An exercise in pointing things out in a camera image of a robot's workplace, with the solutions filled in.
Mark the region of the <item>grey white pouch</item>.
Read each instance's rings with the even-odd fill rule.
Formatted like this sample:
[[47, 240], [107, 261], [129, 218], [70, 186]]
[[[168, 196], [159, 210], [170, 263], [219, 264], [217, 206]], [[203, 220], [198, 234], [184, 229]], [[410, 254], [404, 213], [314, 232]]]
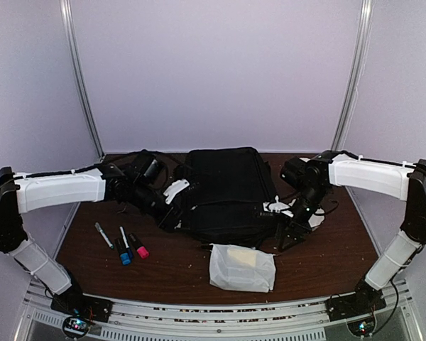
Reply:
[[225, 291], [268, 293], [274, 289], [274, 254], [237, 245], [211, 244], [209, 284]]

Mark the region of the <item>black student backpack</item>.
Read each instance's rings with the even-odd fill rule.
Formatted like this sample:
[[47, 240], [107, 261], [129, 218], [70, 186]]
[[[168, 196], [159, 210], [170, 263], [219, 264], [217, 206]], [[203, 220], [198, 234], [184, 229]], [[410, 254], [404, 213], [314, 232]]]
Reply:
[[277, 190], [271, 167], [255, 148], [190, 151], [173, 176], [190, 184], [174, 199], [182, 210], [176, 231], [203, 244], [256, 249], [275, 235], [277, 224], [264, 205]]

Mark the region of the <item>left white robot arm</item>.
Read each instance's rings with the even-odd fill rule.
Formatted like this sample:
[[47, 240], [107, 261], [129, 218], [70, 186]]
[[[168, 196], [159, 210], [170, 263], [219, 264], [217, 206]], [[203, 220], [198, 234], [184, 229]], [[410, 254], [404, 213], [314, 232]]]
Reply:
[[190, 182], [176, 180], [160, 191], [151, 186], [158, 175], [155, 167], [137, 170], [132, 165], [118, 167], [113, 163], [48, 173], [14, 173], [3, 167], [0, 252], [11, 256], [45, 284], [54, 301], [72, 315], [81, 315], [87, 310], [88, 301], [80, 285], [25, 231], [23, 214], [76, 202], [125, 202], [150, 215], [161, 229], [171, 231], [179, 225], [182, 214], [174, 200], [189, 188]]

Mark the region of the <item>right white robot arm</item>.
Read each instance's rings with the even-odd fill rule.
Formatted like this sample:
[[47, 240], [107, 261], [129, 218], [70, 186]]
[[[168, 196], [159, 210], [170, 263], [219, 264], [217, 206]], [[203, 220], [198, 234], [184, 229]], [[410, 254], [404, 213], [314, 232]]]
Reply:
[[405, 202], [399, 232], [357, 283], [350, 298], [355, 313], [365, 313], [381, 290], [426, 245], [426, 160], [395, 163], [357, 156], [348, 151], [324, 151], [311, 159], [291, 158], [280, 177], [295, 189], [295, 201], [275, 197], [263, 204], [267, 215], [279, 218], [278, 249], [285, 251], [312, 231], [309, 220], [334, 187], [352, 187], [395, 197]]

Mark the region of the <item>white fluted ceramic bowl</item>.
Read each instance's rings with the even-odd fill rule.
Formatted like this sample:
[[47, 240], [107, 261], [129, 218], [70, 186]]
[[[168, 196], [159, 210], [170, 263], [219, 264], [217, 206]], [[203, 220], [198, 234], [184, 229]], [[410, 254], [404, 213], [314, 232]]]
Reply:
[[308, 220], [308, 224], [312, 231], [316, 230], [325, 220], [324, 210], [319, 208], [315, 214]]

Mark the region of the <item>blue tipped white marker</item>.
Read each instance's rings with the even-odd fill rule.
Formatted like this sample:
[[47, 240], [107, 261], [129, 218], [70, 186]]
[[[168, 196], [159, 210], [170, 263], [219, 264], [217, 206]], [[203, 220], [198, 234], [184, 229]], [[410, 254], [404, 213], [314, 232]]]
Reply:
[[131, 248], [129, 246], [129, 242], [128, 242], [128, 239], [127, 239], [127, 236], [126, 236], [126, 233], [125, 233], [125, 229], [122, 226], [120, 226], [119, 230], [120, 230], [120, 233], [121, 233], [121, 237], [122, 237], [122, 239], [124, 241], [127, 254], [128, 254], [130, 260], [132, 260], [133, 259], [133, 252], [132, 252], [132, 250], [131, 250]]

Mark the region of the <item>black pink highlighter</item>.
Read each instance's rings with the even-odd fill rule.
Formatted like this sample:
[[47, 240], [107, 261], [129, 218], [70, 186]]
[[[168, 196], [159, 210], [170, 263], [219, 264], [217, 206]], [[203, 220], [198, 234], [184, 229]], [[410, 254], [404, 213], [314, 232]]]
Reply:
[[143, 245], [141, 240], [134, 234], [129, 234], [129, 241], [132, 244], [133, 248], [136, 250], [136, 253], [142, 258], [146, 259], [149, 256], [149, 251], [147, 248]]

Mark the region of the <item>green tipped white marker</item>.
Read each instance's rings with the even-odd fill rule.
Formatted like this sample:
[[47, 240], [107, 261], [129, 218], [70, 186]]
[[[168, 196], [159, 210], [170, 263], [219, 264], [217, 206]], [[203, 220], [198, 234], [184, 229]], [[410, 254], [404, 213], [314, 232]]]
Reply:
[[95, 222], [94, 223], [94, 227], [95, 229], [98, 231], [98, 233], [101, 234], [102, 238], [104, 239], [104, 241], [106, 242], [107, 246], [110, 249], [114, 249], [114, 245], [112, 244], [112, 242], [110, 241], [110, 239], [108, 238], [108, 236], [106, 235], [106, 233], [104, 232], [104, 230], [102, 229], [100, 223]]

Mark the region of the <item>black blue highlighter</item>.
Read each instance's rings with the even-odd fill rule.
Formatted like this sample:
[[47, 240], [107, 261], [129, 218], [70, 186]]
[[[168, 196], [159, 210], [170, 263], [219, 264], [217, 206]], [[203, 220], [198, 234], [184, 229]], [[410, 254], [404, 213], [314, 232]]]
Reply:
[[121, 264], [123, 266], [127, 266], [131, 263], [131, 259], [127, 252], [127, 248], [125, 247], [124, 241], [122, 238], [116, 238], [114, 240], [114, 246], [119, 254], [119, 258], [121, 260]]

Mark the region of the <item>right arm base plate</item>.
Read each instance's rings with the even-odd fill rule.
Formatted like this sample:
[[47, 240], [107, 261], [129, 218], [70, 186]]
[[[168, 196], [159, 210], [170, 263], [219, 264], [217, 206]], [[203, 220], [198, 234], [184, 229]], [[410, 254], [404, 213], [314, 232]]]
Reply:
[[366, 298], [356, 293], [330, 297], [325, 301], [325, 305], [330, 321], [370, 314], [374, 310], [384, 309], [387, 306], [384, 298], [377, 298], [369, 302]]

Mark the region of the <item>front aluminium rail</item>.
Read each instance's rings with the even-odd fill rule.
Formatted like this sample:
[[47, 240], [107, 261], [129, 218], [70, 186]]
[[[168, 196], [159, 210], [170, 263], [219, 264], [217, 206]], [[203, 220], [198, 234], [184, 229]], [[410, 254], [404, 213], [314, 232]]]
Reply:
[[[94, 322], [79, 340], [426, 340], [420, 316], [405, 280], [395, 281], [398, 307], [390, 320], [397, 295], [383, 289], [386, 307], [375, 313], [332, 320], [329, 296], [246, 305], [178, 305], [118, 298], [107, 322]], [[67, 314], [51, 310], [42, 284], [31, 281], [11, 340], [69, 340], [62, 332]], [[352, 327], [376, 318], [372, 337], [355, 336]]]

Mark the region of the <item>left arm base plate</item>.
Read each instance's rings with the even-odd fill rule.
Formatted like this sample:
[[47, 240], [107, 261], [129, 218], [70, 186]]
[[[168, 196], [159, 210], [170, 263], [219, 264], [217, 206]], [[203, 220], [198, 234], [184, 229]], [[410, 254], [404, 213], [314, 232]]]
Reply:
[[64, 304], [59, 298], [52, 299], [50, 308], [52, 310], [81, 317], [88, 321], [107, 323], [111, 314], [113, 303], [103, 298], [85, 296], [80, 303], [70, 305]]

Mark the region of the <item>left aluminium frame post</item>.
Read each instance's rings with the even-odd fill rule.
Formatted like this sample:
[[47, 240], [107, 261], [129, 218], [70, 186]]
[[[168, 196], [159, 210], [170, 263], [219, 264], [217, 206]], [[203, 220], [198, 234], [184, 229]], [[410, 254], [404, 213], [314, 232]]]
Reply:
[[82, 63], [80, 59], [79, 48], [77, 45], [74, 19], [72, 16], [72, 2], [70, 0], [60, 0], [60, 10], [62, 15], [63, 26], [65, 29], [67, 44], [70, 51], [72, 69], [75, 77], [75, 86], [80, 100], [82, 113], [86, 121], [87, 130], [94, 145], [97, 157], [98, 159], [103, 159], [105, 153], [102, 147], [102, 143], [100, 141], [97, 125], [93, 117], [87, 87], [82, 71]]

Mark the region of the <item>aluminium frame post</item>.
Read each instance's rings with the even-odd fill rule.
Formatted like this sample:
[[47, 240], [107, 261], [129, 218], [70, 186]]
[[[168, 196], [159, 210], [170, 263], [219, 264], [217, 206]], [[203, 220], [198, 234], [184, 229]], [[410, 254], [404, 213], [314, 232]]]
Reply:
[[87, 130], [94, 145], [97, 157], [98, 159], [103, 159], [105, 153], [102, 147], [102, 143], [100, 141], [97, 125], [93, 117], [87, 87], [82, 71], [82, 63], [80, 59], [79, 48], [77, 45], [74, 19], [72, 16], [72, 2], [70, 0], [60, 0], [60, 10], [62, 15], [63, 26], [65, 29], [67, 44], [70, 51], [72, 69], [75, 77], [75, 86], [80, 100], [82, 113], [86, 121]]
[[354, 107], [358, 98], [359, 80], [364, 69], [368, 50], [373, 3], [374, 1], [372, 0], [365, 0], [361, 2], [361, 11], [356, 35], [354, 55], [352, 58], [349, 79], [342, 103], [342, 109], [339, 115], [339, 121], [332, 141], [333, 150], [340, 150], [344, 147], [346, 136], [348, 134], [351, 123], [351, 118], [354, 112]]

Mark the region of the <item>right aluminium frame post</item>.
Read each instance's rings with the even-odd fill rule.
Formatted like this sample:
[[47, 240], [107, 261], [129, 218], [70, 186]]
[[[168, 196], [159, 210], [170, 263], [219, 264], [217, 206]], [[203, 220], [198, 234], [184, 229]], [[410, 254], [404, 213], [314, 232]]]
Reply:
[[333, 150], [340, 150], [344, 147], [346, 136], [348, 134], [351, 123], [351, 118], [354, 112], [354, 107], [358, 98], [359, 80], [364, 69], [368, 50], [373, 3], [374, 1], [372, 0], [365, 0], [361, 2], [361, 11], [356, 35], [354, 55], [352, 58], [349, 79], [342, 103], [342, 109], [339, 115], [339, 121], [332, 141]]

